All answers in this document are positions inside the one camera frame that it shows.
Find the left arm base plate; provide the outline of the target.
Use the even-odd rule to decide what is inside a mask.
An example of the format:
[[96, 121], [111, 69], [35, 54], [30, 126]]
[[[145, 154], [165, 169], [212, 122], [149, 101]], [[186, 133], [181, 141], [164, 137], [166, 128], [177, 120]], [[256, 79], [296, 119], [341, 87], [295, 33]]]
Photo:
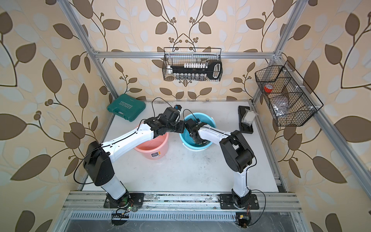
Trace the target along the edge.
[[118, 200], [106, 193], [104, 208], [141, 208], [144, 203], [144, 193], [125, 193]]

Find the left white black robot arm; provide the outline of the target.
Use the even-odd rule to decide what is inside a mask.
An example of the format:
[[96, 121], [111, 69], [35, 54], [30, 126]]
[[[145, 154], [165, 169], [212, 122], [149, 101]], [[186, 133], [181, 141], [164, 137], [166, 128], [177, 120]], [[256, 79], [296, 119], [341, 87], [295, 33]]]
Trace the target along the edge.
[[82, 166], [93, 181], [112, 199], [121, 201], [129, 196], [128, 190], [116, 177], [113, 163], [135, 147], [163, 136], [168, 132], [183, 133], [184, 121], [180, 119], [182, 107], [167, 107], [164, 113], [148, 118], [137, 128], [105, 143], [92, 142]]

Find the blue plastic bucket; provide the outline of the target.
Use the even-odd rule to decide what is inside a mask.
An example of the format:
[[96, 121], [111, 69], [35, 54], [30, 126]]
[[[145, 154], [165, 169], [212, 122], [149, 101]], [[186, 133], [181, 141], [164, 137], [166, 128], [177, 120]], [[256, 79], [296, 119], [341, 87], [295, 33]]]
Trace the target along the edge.
[[[216, 123], [214, 119], [204, 113], [193, 113], [185, 116], [184, 121], [187, 121], [189, 119], [192, 119], [193, 121], [198, 120], [199, 122], [206, 123], [214, 128], [216, 128]], [[180, 138], [183, 142], [183, 145], [185, 148], [192, 152], [201, 152], [203, 150], [206, 150], [208, 147], [212, 145], [211, 142], [207, 142], [202, 145], [198, 145], [194, 142], [192, 137], [189, 134], [189, 131], [185, 128], [184, 132], [180, 134]]]

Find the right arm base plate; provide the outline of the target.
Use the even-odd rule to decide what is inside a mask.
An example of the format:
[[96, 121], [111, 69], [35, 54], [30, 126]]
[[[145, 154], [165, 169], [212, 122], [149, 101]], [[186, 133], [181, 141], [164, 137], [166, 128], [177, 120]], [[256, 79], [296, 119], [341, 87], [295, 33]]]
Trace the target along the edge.
[[240, 210], [258, 210], [260, 205], [255, 194], [247, 194], [244, 197], [239, 197], [235, 194], [219, 194], [217, 197], [220, 208], [223, 210], [240, 209]]

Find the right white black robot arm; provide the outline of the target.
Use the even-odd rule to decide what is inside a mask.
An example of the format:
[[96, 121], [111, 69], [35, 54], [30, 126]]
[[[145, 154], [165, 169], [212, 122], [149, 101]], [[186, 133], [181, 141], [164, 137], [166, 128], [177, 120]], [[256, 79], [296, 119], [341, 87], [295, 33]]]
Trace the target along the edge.
[[225, 132], [192, 119], [185, 122], [185, 129], [198, 145], [211, 142], [220, 146], [226, 164], [234, 171], [231, 191], [233, 203], [237, 208], [247, 207], [251, 197], [251, 190], [247, 183], [247, 170], [255, 155], [242, 133], [238, 130]]

